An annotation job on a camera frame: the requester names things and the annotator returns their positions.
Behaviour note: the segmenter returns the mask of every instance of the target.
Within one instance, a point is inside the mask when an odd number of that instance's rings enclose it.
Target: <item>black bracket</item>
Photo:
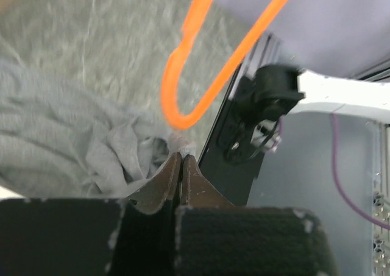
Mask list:
[[[268,65],[259,68],[255,77],[246,76],[239,81],[232,114],[221,129],[217,145],[229,163],[247,160],[247,154],[255,153],[251,145],[253,132],[260,122],[277,122],[305,97],[298,92],[296,68],[284,65]]]

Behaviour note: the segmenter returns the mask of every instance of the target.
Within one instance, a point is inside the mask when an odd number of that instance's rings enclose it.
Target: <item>floor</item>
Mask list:
[[[191,0],[17,0],[0,14],[0,57],[65,76],[157,119],[160,80]],[[248,26],[214,6],[200,32],[179,86],[189,113]],[[223,92],[185,135],[198,152],[219,110]]]

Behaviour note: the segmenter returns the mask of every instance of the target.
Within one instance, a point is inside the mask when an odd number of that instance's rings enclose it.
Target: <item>screw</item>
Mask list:
[[[232,150],[236,150],[239,147],[239,142],[236,142],[232,146]]]

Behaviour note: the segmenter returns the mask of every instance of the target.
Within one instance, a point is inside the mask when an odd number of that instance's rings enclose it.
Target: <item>orange clothes hanger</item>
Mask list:
[[[242,59],[252,49],[261,34],[274,20],[288,0],[272,0],[259,19],[238,45],[236,51],[210,85],[202,99],[188,114],[181,114],[177,107],[177,86],[180,73],[191,52],[196,35],[198,34],[213,0],[193,0],[182,26],[182,41],[169,56],[161,83],[161,107],[167,122],[176,129],[185,130],[195,125],[210,107],[215,97],[225,83],[233,75]]]

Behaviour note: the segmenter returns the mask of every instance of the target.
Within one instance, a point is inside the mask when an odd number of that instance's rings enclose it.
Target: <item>white plastic arm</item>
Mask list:
[[[290,113],[337,113],[390,124],[390,83],[327,77],[306,71],[298,77],[298,87],[305,98]]]

